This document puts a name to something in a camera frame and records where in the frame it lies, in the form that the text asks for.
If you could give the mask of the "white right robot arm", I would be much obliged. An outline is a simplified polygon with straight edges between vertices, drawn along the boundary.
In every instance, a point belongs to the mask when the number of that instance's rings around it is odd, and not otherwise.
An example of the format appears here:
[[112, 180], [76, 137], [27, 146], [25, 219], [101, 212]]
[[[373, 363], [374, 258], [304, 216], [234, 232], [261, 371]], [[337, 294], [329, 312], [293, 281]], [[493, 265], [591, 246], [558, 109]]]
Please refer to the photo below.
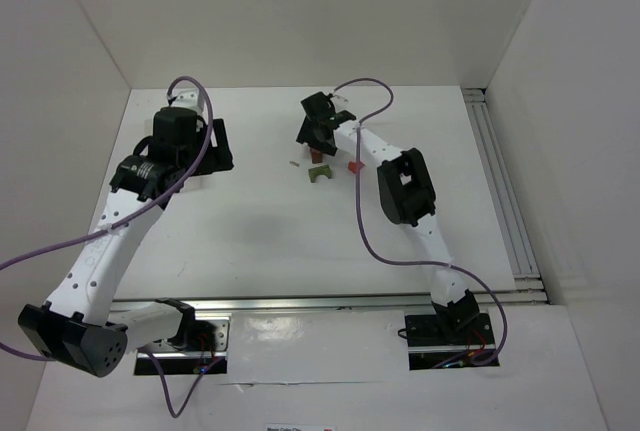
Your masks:
[[479, 315], [475, 296], [452, 267], [436, 217], [436, 193], [422, 153], [402, 149], [361, 127], [332, 94], [316, 92], [301, 101], [305, 117], [296, 141], [333, 156], [359, 155], [376, 169], [378, 197], [385, 217], [403, 229], [426, 253], [429, 294], [442, 333], [453, 337]]

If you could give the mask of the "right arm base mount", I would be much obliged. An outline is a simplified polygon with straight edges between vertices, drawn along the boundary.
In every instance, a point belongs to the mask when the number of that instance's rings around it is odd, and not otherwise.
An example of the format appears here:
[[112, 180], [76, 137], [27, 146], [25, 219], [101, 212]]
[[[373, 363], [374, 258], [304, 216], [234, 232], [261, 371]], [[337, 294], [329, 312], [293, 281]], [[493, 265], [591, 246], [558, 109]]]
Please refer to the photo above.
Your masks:
[[408, 348], [409, 369], [460, 369], [475, 367], [494, 352], [496, 340], [491, 320], [481, 313], [460, 333], [447, 335], [433, 314], [406, 315], [397, 331]]

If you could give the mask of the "brown wood block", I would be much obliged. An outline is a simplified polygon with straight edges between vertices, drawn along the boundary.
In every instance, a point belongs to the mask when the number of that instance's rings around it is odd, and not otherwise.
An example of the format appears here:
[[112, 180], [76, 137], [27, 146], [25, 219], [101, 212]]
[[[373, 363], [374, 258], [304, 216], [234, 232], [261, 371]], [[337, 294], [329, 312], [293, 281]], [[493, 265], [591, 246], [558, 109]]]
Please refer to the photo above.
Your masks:
[[323, 162], [323, 153], [313, 148], [309, 149], [310, 159], [313, 164], [320, 164]]

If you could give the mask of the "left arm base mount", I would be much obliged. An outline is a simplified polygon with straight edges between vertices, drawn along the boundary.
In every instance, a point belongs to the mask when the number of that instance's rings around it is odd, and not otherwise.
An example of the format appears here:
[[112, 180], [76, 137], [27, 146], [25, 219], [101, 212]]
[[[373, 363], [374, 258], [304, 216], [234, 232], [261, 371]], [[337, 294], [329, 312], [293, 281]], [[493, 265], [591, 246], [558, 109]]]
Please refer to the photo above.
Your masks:
[[222, 314], [197, 314], [196, 331], [184, 347], [166, 340], [148, 345], [167, 376], [196, 376], [205, 369], [207, 375], [227, 373], [227, 351], [231, 317]]

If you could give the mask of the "red wood block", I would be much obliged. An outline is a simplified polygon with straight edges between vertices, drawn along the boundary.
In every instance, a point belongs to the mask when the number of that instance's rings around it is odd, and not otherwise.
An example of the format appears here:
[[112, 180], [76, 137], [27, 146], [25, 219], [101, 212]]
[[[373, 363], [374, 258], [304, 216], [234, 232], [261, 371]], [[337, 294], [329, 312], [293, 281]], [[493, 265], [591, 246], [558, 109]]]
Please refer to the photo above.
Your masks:
[[356, 161], [350, 161], [347, 165], [347, 169], [353, 174], [357, 174], [358, 171], [363, 167], [364, 167], [364, 164], [362, 162], [356, 162]]

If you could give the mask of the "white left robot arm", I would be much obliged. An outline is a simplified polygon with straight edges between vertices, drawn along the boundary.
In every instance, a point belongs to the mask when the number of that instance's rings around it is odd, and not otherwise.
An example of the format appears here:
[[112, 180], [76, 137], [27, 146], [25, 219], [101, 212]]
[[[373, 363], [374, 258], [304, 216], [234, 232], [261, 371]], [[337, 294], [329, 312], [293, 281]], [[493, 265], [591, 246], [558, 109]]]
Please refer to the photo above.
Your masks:
[[96, 377], [110, 374], [123, 356], [153, 342], [175, 350], [214, 354], [216, 329], [192, 306], [173, 298], [116, 315], [117, 288], [146, 234], [171, 196], [191, 176], [233, 167], [225, 125], [205, 121], [204, 94], [191, 89], [168, 100], [143, 138], [116, 168], [96, 228], [59, 286], [41, 306], [27, 305], [18, 325], [40, 358]]

